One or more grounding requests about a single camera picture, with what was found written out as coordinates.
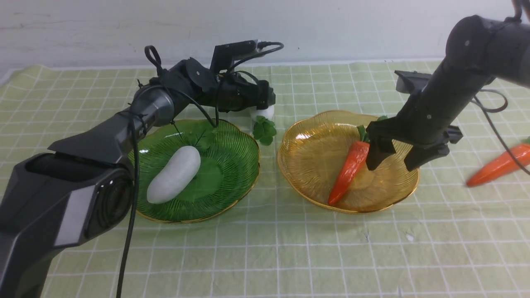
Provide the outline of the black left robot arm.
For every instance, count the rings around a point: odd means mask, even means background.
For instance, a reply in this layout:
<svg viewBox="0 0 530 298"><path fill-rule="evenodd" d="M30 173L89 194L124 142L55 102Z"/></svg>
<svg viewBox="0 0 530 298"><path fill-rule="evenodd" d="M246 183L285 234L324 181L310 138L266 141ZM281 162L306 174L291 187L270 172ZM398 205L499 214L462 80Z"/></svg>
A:
<svg viewBox="0 0 530 298"><path fill-rule="evenodd" d="M1 202L1 296L38 298L51 261L117 226L140 185L138 142L153 127L171 124L188 104L220 112L276 102L266 80L219 74L193 58L141 85L131 105L81 134L53 142L47 153L16 164Z"/></svg>

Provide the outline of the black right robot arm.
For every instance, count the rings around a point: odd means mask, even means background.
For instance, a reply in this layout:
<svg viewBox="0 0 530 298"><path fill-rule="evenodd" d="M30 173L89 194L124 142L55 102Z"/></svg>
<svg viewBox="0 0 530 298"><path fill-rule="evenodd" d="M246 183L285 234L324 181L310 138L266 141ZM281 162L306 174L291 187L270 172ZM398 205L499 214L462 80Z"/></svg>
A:
<svg viewBox="0 0 530 298"><path fill-rule="evenodd" d="M410 144L409 171L449 154L463 134L452 125L482 88L495 79L529 87L530 27L522 22L528 0L514 0L515 15L503 21L473 15L461 19L446 42L446 55L431 75L396 70L396 90L409 94L394 117L373 121L366 166L373 171L396 153L393 141Z"/></svg>

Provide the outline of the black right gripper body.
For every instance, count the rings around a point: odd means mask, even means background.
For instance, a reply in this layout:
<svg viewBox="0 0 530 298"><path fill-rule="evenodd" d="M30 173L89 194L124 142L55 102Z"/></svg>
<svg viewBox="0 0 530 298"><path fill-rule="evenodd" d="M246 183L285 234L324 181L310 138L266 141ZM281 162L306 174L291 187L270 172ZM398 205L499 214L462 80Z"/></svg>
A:
<svg viewBox="0 0 530 298"><path fill-rule="evenodd" d="M492 75L482 70L444 58L423 90L411 93L396 116L370 123L367 133L416 147L431 147L492 80Z"/></svg>

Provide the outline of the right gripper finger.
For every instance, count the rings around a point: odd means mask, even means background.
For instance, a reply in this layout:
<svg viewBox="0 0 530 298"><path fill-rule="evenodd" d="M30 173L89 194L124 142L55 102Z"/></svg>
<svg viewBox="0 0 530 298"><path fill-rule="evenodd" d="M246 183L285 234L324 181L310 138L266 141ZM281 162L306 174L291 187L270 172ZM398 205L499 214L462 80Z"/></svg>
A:
<svg viewBox="0 0 530 298"><path fill-rule="evenodd" d="M449 126L447 130L443 132L439 140L431 147L412 147L404 158L407 170L416 170L430 161L449 155L450 150L448 144L456 144L462 139L462 137L463 134L458 126Z"/></svg>
<svg viewBox="0 0 530 298"><path fill-rule="evenodd" d="M396 150L391 138L370 136L369 153L366 158L368 170L376 170L383 161L394 154L396 154Z"/></svg>

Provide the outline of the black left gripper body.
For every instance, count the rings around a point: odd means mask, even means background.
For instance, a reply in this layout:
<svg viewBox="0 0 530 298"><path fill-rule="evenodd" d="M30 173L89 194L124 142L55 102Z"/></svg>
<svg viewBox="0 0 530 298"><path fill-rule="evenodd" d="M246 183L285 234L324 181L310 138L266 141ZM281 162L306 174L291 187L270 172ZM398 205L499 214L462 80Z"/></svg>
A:
<svg viewBox="0 0 530 298"><path fill-rule="evenodd" d="M266 110L276 104L276 94L267 80L246 71L214 75L214 84L201 95L201 105L219 112L239 112L248 108Z"/></svg>

